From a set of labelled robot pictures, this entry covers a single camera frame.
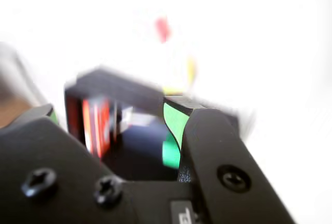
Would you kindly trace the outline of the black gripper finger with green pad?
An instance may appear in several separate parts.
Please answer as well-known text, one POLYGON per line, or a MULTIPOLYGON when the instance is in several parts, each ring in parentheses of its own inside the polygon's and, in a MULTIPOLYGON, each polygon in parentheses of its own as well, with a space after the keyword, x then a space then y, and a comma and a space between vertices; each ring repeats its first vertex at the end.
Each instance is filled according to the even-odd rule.
POLYGON ((163 118, 198 185, 210 223, 293 223, 228 117, 166 96, 163 118))
POLYGON ((119 180, 51 111, 31 108, 1 129, 1 223, 136 223, 119 180))

